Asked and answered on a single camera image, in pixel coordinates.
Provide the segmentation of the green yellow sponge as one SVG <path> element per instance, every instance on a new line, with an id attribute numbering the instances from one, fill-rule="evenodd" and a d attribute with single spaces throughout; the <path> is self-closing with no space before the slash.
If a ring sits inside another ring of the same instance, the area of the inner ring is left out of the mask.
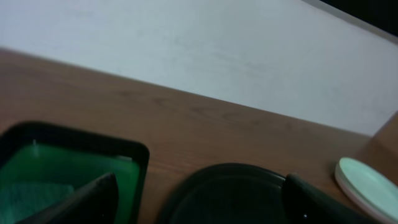
<path id="1" fill-rule="evenodd" d="M 1 224 L 19 222 L 63 200 L 72 185 L 19 182 L 1 187 Z"/>

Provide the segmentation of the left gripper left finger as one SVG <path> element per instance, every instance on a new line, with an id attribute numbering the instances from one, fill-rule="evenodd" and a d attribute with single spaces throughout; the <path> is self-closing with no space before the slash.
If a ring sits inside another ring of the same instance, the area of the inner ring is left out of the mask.
<path id="1" fill-rule="evenodd" d="M 119 202 L 116 176 L 108 172 L 18 224 L 113 224 Z"/>

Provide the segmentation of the white plate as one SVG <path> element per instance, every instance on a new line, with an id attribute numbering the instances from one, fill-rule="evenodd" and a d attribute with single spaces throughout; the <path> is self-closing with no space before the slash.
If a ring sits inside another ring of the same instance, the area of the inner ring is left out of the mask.
<path id="1" fill-rule="evenodd" d="M 342 176 L 335 173 L 335 179 L 340 189 L 344 192 L 344 194 L 354 202 L 364 213 L 369 215 L 371 218 L 375 219 L 380 223 L 385 224 L 397 224 L 397 221 L 388 215 L 384 214 L 378 208 L 371 205 L 370 202 L 365 200 L 357 191 L 355 191 L 354 187 L 352 187 L 347 180 L 344 180 Z"/>

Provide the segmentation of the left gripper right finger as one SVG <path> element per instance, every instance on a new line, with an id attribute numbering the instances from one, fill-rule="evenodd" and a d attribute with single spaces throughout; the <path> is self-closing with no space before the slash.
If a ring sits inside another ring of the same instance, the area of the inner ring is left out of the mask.
<path id="1" fill-rule="evenodd" d="M 287 175 L 282 184 L 282 201 L 291 223 L 375 223 L 293 174 Z"/>

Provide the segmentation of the pale green plate front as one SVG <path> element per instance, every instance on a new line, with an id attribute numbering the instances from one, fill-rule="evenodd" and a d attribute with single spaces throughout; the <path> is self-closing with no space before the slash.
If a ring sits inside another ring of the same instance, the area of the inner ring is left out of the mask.
<path id="1" fill-rule="evenodd" d="M 349 157 L 342 157 L 335 173 L 354 187 L 365 200 L 397 221 L 397 186 L 377 170 Z"/>

